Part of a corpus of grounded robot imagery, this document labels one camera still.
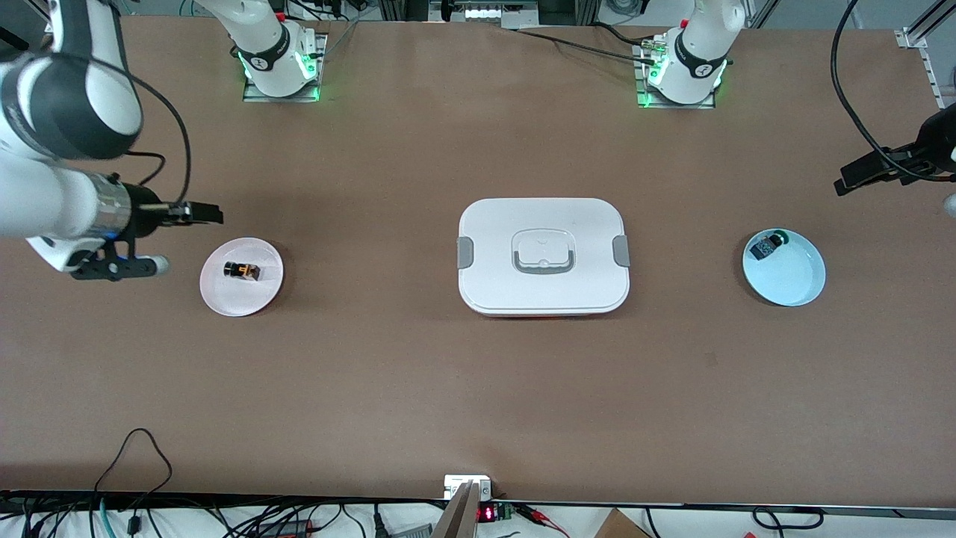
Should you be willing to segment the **silver aluminium frame profile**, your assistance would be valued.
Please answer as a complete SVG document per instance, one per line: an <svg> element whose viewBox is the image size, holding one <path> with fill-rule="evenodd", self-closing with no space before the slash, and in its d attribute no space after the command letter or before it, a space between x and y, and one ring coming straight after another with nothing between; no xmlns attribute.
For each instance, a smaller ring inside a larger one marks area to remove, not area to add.
<svg viewBox="0 0 956 538"><path fill-rule="evenodd" d="M949 84L947 78L937 75L929 54L928 37L940 30L954 14L956 0L933 0L908 26L894 33L899 48L918 51L931 92L941 110L956 103L956 83Z"/></svg>

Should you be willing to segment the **white lunch box grey clips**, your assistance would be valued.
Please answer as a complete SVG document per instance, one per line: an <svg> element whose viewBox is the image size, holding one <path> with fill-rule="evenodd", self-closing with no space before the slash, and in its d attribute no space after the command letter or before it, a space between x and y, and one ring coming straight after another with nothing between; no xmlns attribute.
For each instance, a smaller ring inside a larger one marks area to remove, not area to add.
<svg viewBox="0 0 956 538"><path fill-rule="evenodd" d="M459 294L485 316L604 314L630 292L624 218L601 199L481 199L456 247Z"/></svg>

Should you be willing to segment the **pink round plate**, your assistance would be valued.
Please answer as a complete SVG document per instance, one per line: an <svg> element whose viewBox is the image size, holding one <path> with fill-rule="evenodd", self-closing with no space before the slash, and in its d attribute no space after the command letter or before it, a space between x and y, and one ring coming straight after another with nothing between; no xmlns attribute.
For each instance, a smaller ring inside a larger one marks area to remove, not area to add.
<svg viewBox="0 0 956 538"><path fill-rule="evenodd" d="M226 278L224 263L258 265L258 282ZM259 238L237 238L218 247L202 266L200 294L209 309L226 317L245 317L266 309L278 296L285 278L285 266L278 250Z"/></svg>

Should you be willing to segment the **brown cardboard piece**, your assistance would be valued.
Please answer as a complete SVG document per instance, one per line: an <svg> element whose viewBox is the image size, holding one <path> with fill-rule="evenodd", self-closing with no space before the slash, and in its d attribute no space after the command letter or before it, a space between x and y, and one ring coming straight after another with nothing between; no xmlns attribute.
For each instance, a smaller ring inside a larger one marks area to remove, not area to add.
<svg viewBox="0 0 956 538"><path fill-rule="evenodd" d="M595 532L594 538L654 538L648 531L639 527L631 518L618 510L612 508L600 527Z"/></svg>

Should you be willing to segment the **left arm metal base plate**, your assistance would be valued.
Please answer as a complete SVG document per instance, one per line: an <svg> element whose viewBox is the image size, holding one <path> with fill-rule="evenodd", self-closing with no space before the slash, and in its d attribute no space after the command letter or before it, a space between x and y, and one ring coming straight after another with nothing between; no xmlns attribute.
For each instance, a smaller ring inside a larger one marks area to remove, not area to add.
<svg viewBox="0 0 956 538"><path fill-rule="evenodd" d="M650 76L650 67L635 60L635 81L636 81L636 102L645 108L654 109L687 109L687 110L707 110L714 109L715 96L719 89L719 84L711 89L706 99L697 103L678 103L670 101L665 95L648 84Z"/></svg>

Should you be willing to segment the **light blue round plate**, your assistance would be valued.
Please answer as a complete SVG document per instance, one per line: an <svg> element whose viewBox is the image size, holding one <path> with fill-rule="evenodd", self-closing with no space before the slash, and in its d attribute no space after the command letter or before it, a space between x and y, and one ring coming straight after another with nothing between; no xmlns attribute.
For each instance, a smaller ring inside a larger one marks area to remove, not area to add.
<svg viewBox="0 0 956 538"><path fill-rule="evenodd" d="M764 229L745 243L742 254L745 281L763 300L778 306L812 303L825 288L827 270L822 253L808 238L792 229L782 229L789 235L789 243L767 259L756 260L748 252L759 236L775 229Z"/></svg>

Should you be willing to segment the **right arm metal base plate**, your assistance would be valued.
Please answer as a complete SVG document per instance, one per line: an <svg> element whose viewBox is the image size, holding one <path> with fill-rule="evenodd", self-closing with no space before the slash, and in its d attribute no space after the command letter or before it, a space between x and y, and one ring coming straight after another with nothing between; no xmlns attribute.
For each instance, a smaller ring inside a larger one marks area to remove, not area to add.
<svg viewBox="0 0 956 538"><path fill-rule="evenodd" d="M300 41L302 51L294 52L293 57L291 57L291 60L297 65L294 75L303 78L304 85L289 96L268 96L264 94L254 84L253 75L250 75L248 69L244 68L246 81L243 83L243 102L319 102L327 41L328 34L315 34L310 28L306 31L306 37Z"/></svg>

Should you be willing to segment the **bright white lit device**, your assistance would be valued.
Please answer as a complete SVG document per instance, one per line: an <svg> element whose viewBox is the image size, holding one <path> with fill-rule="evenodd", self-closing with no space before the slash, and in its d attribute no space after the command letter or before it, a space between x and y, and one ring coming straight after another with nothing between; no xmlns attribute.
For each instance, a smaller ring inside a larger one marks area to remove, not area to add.
<svg viewBox="0 0 956 538"><path fill-rule="evenodd" d="M540 25L536 0L428 0L428 22L479 22L500 28Z"/></svg>

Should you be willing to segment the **green and black switch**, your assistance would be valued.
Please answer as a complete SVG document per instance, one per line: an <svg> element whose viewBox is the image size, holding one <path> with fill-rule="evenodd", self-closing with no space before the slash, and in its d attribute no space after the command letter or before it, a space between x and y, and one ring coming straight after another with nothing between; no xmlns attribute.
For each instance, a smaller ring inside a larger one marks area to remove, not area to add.
<svg viewBox="0 0 956 538"><path fill-rule="evenodd" d="M775 229L769 234L759 236L758 239L748 248L748 252L756 260L767 259L774 254L783 245L789 243L789 235L782 229Z"/></svg>

